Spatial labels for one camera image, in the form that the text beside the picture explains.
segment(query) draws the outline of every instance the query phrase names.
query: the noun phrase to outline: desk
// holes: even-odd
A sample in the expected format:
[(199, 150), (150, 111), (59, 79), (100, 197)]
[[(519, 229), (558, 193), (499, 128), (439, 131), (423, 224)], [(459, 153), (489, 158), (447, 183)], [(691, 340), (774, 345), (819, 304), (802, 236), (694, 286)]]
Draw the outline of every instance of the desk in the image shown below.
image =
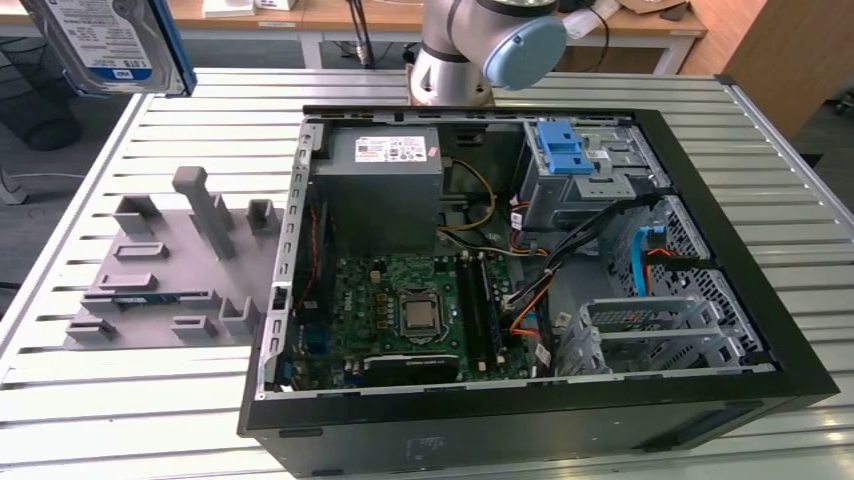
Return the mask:
[[(420, 6), (396, 5), (378, 0), (363, 0), (368, 33), (375, 42), (420, 42)], [(350, 10), (343, 0), (307, 0), (303, 15), (300, 42), (307, 68), (322, 68), (320, 42), (355, 41)], [(658, 14), (637, 15), (622, 8), (609, 19), (611, 47), (661, 48), (665, 50), (655, 66), (655, 74), (675, 74), (689, 54), (694, 40), (706, 34), (706, 27), (694, 14), (686, 14), (679, 22), (670, 22)], [(569, 40), (570, 46), (601, 47), (605, 30), (597, 29), (579, 40)]]
[[(344, 0), (299, 0), (286, 12), (258, 10), (254, 17), (203, 18), (202, 0), (171, 0), (172, 16), (186, 39), (298, 40), (306, 68), (323, 68), (320, 43), (355, 41), (350, 10)], [(371, 40), (375, 42), (419, 42), (420, 6), (404, 6), (364, 0)], [(609, 19), (611, 47), (661, 48), (665, 50), (655, 67), (657, 74), (674, 74), (689, 54), (694, 40), (706, 27), (691, 13), (679, 22), (658, 15), (635, 15), (625, 8)], [(0, 0), (0, 35), (38, 36), (19, 0)], [(598, 29), (567, 45), (601, 47), (605, 31)]]
[[(290, 478), (255, 441), (235, 434), (250, 347), (66, 352), (64, 329), (110, 251), (118, 227), (108, 215), (122, 194), (152, 194), (160, 208), (187, 208), (182, 195), (167, 193), (171, 178), (179, 165), (200, 165), (211, 193), (232, 208), (259, 196), (284, 207), (303, 105), (400, 105), (406, 76), (198, 73), (192, 98), (132, 98), (0, 322), (0, 465), (16, 479)], [(842, 393), (691, 451), (437, 475), (852, 478), (854, 219), (753, 104), (711, 77), (686, 76), (553, 74), (495, 96), (502, 106), (662, 111)]]

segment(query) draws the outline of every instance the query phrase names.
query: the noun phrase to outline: slotted metal table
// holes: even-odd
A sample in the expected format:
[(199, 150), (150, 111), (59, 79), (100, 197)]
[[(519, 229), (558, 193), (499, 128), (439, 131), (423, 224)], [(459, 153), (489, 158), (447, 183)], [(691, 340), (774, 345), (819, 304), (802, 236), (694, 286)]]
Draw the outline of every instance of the slotted metal table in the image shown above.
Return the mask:
[[(248, 347), (66, 352), (64, 329), (118, 230), (122, 194), (187, 208), (171, 176), (200, 165), (231, 206), (258, 197), (283, 206), (303, 105), (402, 104), (406, 79), (204, 69), (199, 80), (192, 98), (131, 100), (0, 323), (0, 470), (11, 478), (288, 477), (235, 434)], [(497, 101), (663, 112), (842, 393), (689, 452), (403, 477), (854, 478), (854, 219), (741, 90), (710, 77), (555, 74), (497, 92)]]

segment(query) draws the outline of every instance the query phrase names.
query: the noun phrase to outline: blue drive bay latch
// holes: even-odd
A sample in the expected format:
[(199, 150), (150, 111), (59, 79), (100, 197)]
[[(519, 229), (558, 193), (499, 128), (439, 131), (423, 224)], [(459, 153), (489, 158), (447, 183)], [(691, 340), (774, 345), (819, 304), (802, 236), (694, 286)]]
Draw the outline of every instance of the blue drive bay latch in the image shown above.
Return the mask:
[(585, 139), (573, 130), (570, 122), (538, 122), (537, 131), (553, 174), (594, 173), (594, 164), (585, 156)]

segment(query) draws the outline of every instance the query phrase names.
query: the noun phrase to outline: motherboard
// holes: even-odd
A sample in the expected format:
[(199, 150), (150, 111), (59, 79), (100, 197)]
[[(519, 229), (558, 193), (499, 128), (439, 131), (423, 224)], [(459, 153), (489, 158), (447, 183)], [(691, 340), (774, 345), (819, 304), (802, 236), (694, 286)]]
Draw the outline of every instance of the motherboard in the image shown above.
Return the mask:
[(510, 291), (502, 257), (340, 258), (331, 327), (306, 331), (330, 359), (307, 365), (312, 388), (526, 378), (527, 346), (502, 334)]

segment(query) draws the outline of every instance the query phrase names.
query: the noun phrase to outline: hard drive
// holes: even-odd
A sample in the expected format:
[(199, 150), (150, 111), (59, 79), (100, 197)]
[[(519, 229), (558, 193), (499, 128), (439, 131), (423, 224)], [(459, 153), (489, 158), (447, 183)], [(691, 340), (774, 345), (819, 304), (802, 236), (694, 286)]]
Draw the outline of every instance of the hard drive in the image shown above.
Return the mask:
[(22, 0), (80, 94), (190, 95), (196, 77), (166, 0)]

